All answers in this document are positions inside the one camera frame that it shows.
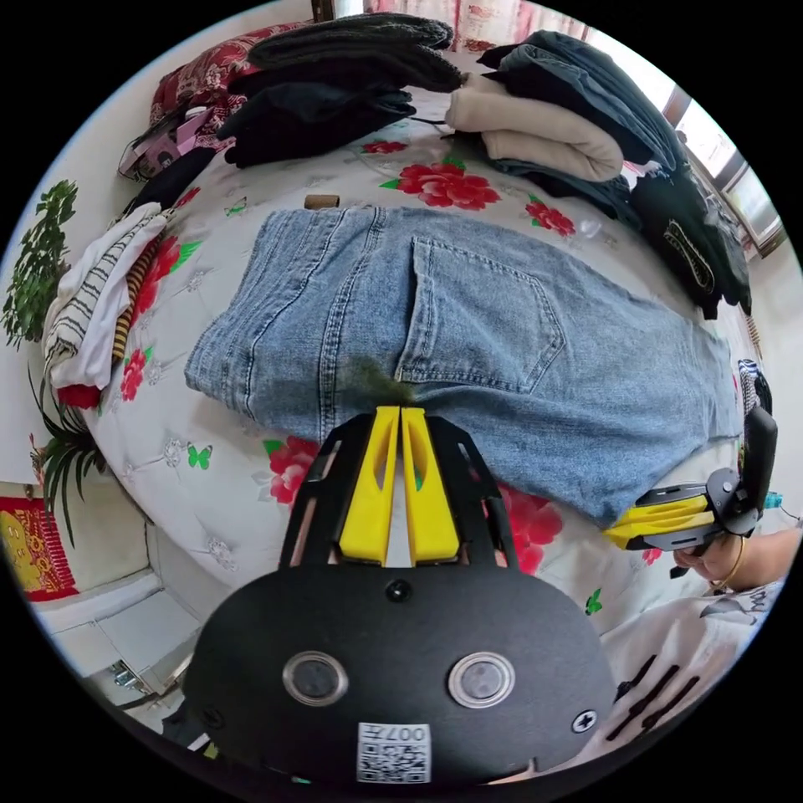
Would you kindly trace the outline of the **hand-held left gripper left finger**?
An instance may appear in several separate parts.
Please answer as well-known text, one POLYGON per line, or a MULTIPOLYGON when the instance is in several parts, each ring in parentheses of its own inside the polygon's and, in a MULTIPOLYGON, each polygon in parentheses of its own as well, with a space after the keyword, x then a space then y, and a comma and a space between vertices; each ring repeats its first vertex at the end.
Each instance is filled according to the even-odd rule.
POLYGON ((384 562, 391 533, 399 407, 378 407, 369 427, 355 487, 340 533, 341 556, 384 562))

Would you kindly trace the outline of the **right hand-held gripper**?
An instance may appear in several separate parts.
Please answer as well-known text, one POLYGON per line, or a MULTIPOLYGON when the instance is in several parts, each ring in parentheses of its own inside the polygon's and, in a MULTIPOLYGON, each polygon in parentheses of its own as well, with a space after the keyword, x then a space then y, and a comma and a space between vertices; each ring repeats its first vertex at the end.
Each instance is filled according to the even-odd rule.
POLYGON ((712 473, 706 483, 680 483, 656 488, 627 511, 627 521, 604 532, 617 548, 628 551, 675 552, 697 548, 733 534, 748 539, 763 512, 765 490, 750 492, 729 468, 712 473))

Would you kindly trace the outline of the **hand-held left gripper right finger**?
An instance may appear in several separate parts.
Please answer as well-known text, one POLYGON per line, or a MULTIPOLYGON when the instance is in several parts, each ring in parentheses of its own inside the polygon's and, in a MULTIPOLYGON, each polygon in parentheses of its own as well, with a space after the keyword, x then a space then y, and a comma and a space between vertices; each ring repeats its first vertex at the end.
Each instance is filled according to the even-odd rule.
POLYGON ((422 409, 401 409, 401 448, 411 561, 453 562, 460 541, 422 409))

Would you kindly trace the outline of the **person's right hand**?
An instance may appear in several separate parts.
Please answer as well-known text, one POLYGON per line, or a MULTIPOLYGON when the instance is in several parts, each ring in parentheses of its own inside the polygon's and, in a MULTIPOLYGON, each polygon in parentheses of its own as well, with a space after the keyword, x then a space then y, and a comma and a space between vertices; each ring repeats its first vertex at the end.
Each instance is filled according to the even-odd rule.
POLYGON ((722 589, 737 578, 746 555, 745 542, 742 536, 727 534, 711 541, 700 555, 697 548, 677 550, 673 553, 676 567, 693 570, 722 589))

